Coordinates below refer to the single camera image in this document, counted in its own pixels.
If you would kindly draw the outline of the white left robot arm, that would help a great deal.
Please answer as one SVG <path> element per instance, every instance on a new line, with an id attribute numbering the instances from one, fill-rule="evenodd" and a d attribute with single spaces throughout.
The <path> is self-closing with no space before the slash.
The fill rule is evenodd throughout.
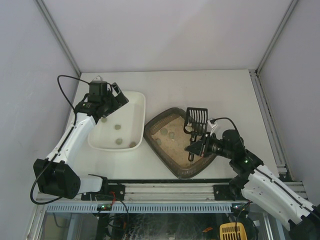
<path id="1" fill-rule="evenodd" d="M 33 165 L 34 185 L 43 194 L 73 199 L 78 194 L 99 192 L 103 177 L 80 176 L 75 171 L 78 151 L 100 119 L 107 118 L 129 102 L 116 83 L 93 80 L 89 92 L 74 108 L 74 118 L 56 147 Z"/>

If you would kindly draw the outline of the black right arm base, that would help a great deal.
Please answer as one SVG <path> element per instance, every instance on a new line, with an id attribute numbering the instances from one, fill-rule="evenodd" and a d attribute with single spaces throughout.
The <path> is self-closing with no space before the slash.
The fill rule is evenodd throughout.
<path id="1" fill-rule="evenodd" d="M 244 201 L 241 193 L 233 193 L 228 184 L 213 185 L 214 199 L 216 201 Z"/>

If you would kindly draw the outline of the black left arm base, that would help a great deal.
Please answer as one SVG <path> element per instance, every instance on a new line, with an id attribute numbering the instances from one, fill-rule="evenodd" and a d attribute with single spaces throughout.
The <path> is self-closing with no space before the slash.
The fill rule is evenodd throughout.
<path id="1" fill-rule="evenodd" d="M 111 201 L 113 199 L 123 201 L 125 198 L 126 186 L 123 184 L 109 184 L 98 192 L 87 192 L 81 195 L 82 201 Z"/>

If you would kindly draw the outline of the grey litter box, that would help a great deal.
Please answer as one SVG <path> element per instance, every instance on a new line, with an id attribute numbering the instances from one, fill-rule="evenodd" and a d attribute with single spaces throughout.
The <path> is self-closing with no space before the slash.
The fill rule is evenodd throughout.
<path id="1" fill-rule="evenodd" d="M 186 112 L 178 107 L 169 108 L 151 119 L 144 127 L 143 137 L 160 158 L 163 164 L 178 178 L 190 179 L 207 168 L 217 157 L 212 154 L 208 157 L 194 156 L 189 162 L 189 153 L 185 147 L 190 145 L 190 135 L 183 131 Z M 167 129 L 162 135 L 161 129 Z"/>

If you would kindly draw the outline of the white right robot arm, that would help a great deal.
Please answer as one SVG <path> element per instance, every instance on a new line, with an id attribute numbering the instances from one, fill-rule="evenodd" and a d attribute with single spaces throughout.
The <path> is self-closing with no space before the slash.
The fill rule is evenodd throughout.
<path id="1" fill-rule="evenodd" d="M 242 196 L 281 222 L 292 240 L 320 238 L 320 207 L 304 199 L 278 177 L 264 162 L 244 146 L 235 130 L 226 130 L 221 139 L 205 133 L 185 151 L 200 157 L 216 155 L 229 159 L 236 172 L 229 182 L 234 197 Z"/>

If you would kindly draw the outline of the black litter scoop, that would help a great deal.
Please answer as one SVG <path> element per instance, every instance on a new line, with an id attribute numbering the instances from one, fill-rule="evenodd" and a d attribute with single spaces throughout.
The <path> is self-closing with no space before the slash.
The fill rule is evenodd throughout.
<path id="1" fill-rule="evenodd" d="M 183 131 L 190 135 L 190 144 L 203 141 L 203 136 L 207 132 L 208 109 L 200 107 L 188 107 L 185 111 Z M 192 132 L 186 131 L 186 126 L 192 127 Z M 188 161 L 194 161 L 195 154 L 188 153 Z"/>

